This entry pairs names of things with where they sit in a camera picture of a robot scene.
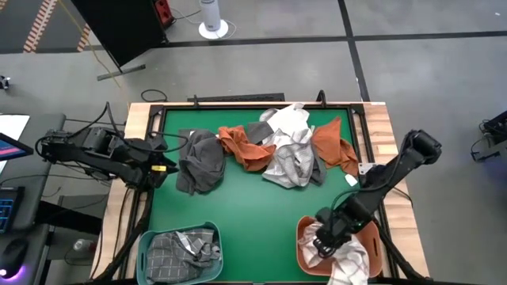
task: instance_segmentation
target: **plastic basket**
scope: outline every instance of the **plastic basket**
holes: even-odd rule
[[[180,283],[173,283],[178,285],[191,285],[191,284],[197,284],[197,283],[204,283],[208,281],[214,280],[216,277],[220,275],[220,272],[223,268],[223,247],[222,247],[222,239],[220,238],[220,232],[219,228],[214,224],[213,222],[205,222],[202,225],[199,226],[189,226],[186,228],[180,228],[180,229],[172,229],[172,230],[164,230],[164,231],[147,231],[143,234],[139,241],[139,247],[137,250],[137,262],[135,263],[135,272],[137,275],[137,283],[139,285],[152,285],[153,283],[147,279],[146,275],[146,266],[147,266],[147,252],[148,248],[150,247],[151,241],[153,240],[153,237],[157,234],[164,234],[164,233],[170,233],[174,231],[186,231],[186,230],[192,230],[197,228],[205,228],[205,229],[211,229],[215,230],[217,237],[218,237],[218,243],[220,247],[220,251],[222,252],[222,258],[219,260],[213,260],[212,266],[205,268],[200,276],[198,278],[188,280],[185,282]]]
[[[309,268],[303,258],[303,251],[298,245],[298,240],[303,237],[304,229],[315,222],[315,218],[310,216],[302,217],[295,232],[295,250],[298,265],[309,275],[313,276],[331,276],[333,259],[327,258],[313,268]],[[370,278],[376,277],[382,271],[382,255],[380,252],[379,229],[375,223],[370,222],[359,233],[356,234],[359,242],[368,252],[370,260]]]

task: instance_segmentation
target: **green table surface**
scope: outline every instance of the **green table surface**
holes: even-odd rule
[[[164,132],[203,128],[218,132],[222,126],[246,126],[259,120],[263,110],[169,110]],[[341,136],[352,143],[344,109],[310,110],[308,125],[316,127],[341,117]],[[177,139],[167,137],[169,147]],[[177,161],[177,151],[168,153]],[[328,169],[322,186],[286,189],[264,180],[261,172],[250,173],[234,156],[226,158],[223,181],[206,195],[190,196],[175,188],[177,174],[167,177],[154,194],[150,230],[172,230],[214,222],[220,230],[223,270],[215,281],[327,281],[303,272],[296,261],[295,232],[299,219],[329,207],[333,198],[351,187],[339,167]]]

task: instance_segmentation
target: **striped tape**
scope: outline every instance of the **striped tape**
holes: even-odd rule
[[[81,39],[79,39],[79,44],[78,44],[78,51],[79,52],[81,52],[85,49],[85,46],[87,44],[86,39],[88,39],[89,34],[90,34],[90,27],[88,26],[88,24],[86,24],[85,28],[82,29]]]
[[[33,21],[32,29],[26,38],[25,45],[23,46],[24,52],[33,53],[37,49],[37,44],[39,44],[42,33],[48,25],[49,18],[55,9],[55,5],[56,0],[44,0],[40,5],[39,12],[37,12],[35,20]]]
[[[0,0],[0,11],[2,11],[3,7],[7,4],[7,0]]]

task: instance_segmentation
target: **orange towel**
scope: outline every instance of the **orange towel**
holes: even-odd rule
[[[246,171],[258,171],[265,168],[273,158],[276,146],[257,146],[246,138],[245,128],[219,127],[219,139],[227,153],[234,153],[236,161]]]
[[[341,139],[341,118],[336,117],[325,126],[318,127],[311,142],[318,152],[318,156],[326,162],[326,168],[339,165],[350,175],[357,177],[359,165],[353,147]]]

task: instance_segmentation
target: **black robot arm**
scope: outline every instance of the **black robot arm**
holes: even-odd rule
[[[76,133],[49,131],[40,145],[40,155],[51,163],[79,162],[90,167],[88,175],[101,179],[114,175],[128,188],[157,188],[168,174],[177,172],[176,164],[163,154],[167,145],[161,135],[123,139],[112,129],[90,127]]]
[[[410,131],[403,139],[398,156],[367,172],[362,189],[351,191],[353,194],[334,209],[324,207],[319,210],[315,217],[322,227],[317,230],[314,240],[318,254],[323,258],[330,257],[337,248],[350,241],[351,234],[356,234],[375,219],[375,211],[397,183],[413,169],[436,162],[441,154],[440,148],[441,144],[426,132]],[[394,246],[391,241],[386,243],[390,243],[386,247]]]

